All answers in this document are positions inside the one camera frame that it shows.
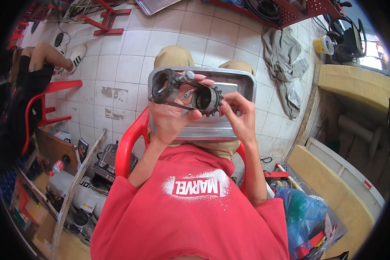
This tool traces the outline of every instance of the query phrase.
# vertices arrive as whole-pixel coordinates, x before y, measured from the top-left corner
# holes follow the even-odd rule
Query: aluminum tray
[[[192,70],[196,74],[202,74],[207,76],[207,79],[214,80],[215,82],[234,83],[237,85],[228,85],[225,88],[220,88],[223,94],[238,91],[247,100],[256,101],[256,79],[254,76],[246,71],[230,70],[220,68],[205,68],[205,67],[158,67],[154,69],[148,78],[148,95],[152,92],[153,76],[164,69],[172,69],[177,72],[184,70]],[[156,128],[151,115],[149,115],[149,124],[151,132],[156,133]],[[236,140],[237,137],[232,130],[232,127],[227,117],[219,117],[216,113],[215,116],[198,119],[195,122],[188,124],[182,129],[177,136],[176,140]]]
[[[153,15],[181,0],[136,0],[145,15]]]

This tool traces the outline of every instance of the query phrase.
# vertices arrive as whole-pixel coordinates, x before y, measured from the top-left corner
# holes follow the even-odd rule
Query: khaki pants
[[[160,53],[156,56],[154,69],[162,66],[194,66],[191,53],[179,46],[167,46],[161,49]],[[230,60],[219,68],[244,70],[255,74],[253,67],[240,60]],[[148,137],[151,139],[151,131],[148,126]],[[233,154],[240,145],[239,140],[234,141],[173,141],[169,146],[175,147],[181,144],[192,144],[204,151],[207,151],[220,158],[231,160]]]

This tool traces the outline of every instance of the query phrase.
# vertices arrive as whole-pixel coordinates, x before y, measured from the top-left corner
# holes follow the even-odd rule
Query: forearm
[[[150,178],[159,156],[166,147],[167,145],[161,143],[156,136],[152,139],[146,152],[128,177],[129,182],[133,186],[140,187]]]
[[[244,145],[247,197],[253,206],[267,200],[267,187],[256,142]]]

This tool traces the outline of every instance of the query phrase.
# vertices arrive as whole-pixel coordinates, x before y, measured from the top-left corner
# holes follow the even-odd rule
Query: white tile floor
[[[78,89],[47,95],[47,106],[55,106],[50,117],[71,115],[64,122],[64,130],[71,134],[73,143],[83,138],[95,143],[103,128],[108,130],[104,145],[120,140],[124,131],[147,106],[147,77],[153,69],[154,57],[167,45],[179,45],[190,50],[197,66],[217,67],[228,60],[244,60],[256,70],[256,138],[260,156],[273,157],[264,169],[271,170],[275,163],[285,159],[300,124],[311,90],[316,54],[312,39],[323,34],[311,19],[291,26],[302,45],[300,58],[309,61],[309,70],[295,86],[302,99],[302,109],[295,120],[287,118],[280,101],[275,81],[270,79],[263,56],[261,35],[263,25],[247,16],[210,3],[183,0],[155,15],[146,16],[133,5],[115,9],[133,8],[128,16],[115,19],[114,28],[124,28],[120,36],[94,36],[95,27],[88,24],[64,24],[61,29],[63,43],[68,44],[67,57],[81,43],[87,46],[86,57],[73,75],[64,72],[54,76],[58,80],[82,80]],[[89,17],[101,22],[99,14]],[[22,47],[36,46],[39,42],[54,44],[60,30],[57,23],[41,23],[34,34],[30,28]],[[143,154],[142,138],[135,145],[138,158]],[[236,154],[236,172],[244,165]]]

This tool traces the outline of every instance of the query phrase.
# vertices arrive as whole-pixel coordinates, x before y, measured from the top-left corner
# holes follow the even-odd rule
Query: blue plastic bag
[[[296,248],[302,245],[311,250],[308,237],[314,226],[323,221],[328,207],[305,192],[292,188],[279,187],[275,198],[283,199],[289,254],[293,259],[298,259]]]

